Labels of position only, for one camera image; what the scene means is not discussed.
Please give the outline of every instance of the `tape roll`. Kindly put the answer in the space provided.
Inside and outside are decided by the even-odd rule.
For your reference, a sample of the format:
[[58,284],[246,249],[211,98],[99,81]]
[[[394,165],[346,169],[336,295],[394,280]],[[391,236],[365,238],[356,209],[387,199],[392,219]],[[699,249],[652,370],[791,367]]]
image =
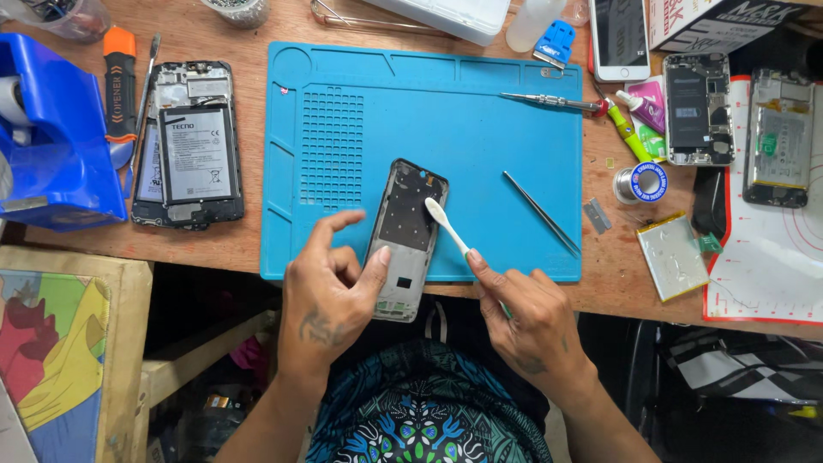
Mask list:
[[33,125],[21,106],[22,99],[15,96],[20,90],[20,76],[0,77],[0,117],[15,127]]
[[617,200],[623,204],[653,203],[666,193],[666,171],[654,162],[641,162],[620,169],[611,183]]

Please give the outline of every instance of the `white iphone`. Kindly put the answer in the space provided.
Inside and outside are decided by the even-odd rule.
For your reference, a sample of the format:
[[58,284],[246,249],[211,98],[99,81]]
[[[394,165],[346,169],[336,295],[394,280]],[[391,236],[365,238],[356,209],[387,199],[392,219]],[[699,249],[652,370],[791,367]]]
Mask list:
[[632,82],[649,78],[644,0],[589,0],[594,78]]

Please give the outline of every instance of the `disassembled phone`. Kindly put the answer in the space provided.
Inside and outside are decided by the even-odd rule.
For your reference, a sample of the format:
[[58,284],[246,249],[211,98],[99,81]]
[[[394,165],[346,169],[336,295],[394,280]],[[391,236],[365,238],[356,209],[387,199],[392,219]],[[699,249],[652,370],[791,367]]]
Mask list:
[[594,78],[643,81],[651,75],[644,0],[591,0]]
[[222,61],[152,69],[135,223],[205,230],[244,216],[232,87],[231,67]]
[[743,200],[781,208],[808,203],[813,101],[810,80],[772,69],[754,71]]
[[437,222],[429,215],[425,199],[446,204],[449,182],[440,175],[395,159],[380,200],[380,209],[366,256],[383,246],[392,250],[388,277],[374,306],[374,318],[410,323],[417,317],[425,274],[437,241]]
[[677,166],[728,166],[734,161],[728,56],[670,54],[666,83],[668,161]]

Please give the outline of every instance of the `yellow tool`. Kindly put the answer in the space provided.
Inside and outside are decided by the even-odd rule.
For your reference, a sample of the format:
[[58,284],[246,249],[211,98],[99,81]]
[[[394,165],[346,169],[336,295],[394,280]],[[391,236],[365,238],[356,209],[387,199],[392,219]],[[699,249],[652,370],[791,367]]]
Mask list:
[[643,144],[640,142],[640,138],[637,137],[637,133],[635,133],[635,128],[629,124],[628,121],[623,119],[623,115],[620,114],[620,108],[615,105],[615,102],[611,100],[603,90],[600,90],[600,87],[597,84],[594,84],[594,89],[597,90],[597,93],[600,94],[600,97],[603,100],[606,100],[609,104],[609,110],[606,111],[606,114],[611,117],[611,120],[615,122],[615,126],[617,127],[617,132],[623,137],[623,141],[625,144],[629,145],[631,151],[635,153],[635,156],[640,160],[640,162],[646,162],[652,160],[652,155],[646,151],[646,148],[643,147]]

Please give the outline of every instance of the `tattoo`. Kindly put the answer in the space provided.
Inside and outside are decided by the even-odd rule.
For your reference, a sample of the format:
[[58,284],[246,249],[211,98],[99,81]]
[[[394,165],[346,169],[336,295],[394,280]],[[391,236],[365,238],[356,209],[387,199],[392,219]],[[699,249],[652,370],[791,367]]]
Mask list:
[[530,375],[537,375],[538,373],[547,372],[546,365],[543,364],[543,361],[534,356],[529,356],[526,358],[515,358],[514,362],[517,363],[517,366],[520,367],[524,372]]
[[341,332],[343,325],[337,325],[334,330],[328,327],[328,317],[321,314],[315,305],[312,310],[303,317],[300,322],[300,339],[304,339],[304,331],[306,337],[316,343],[327,346],[336,346],[342,344]]

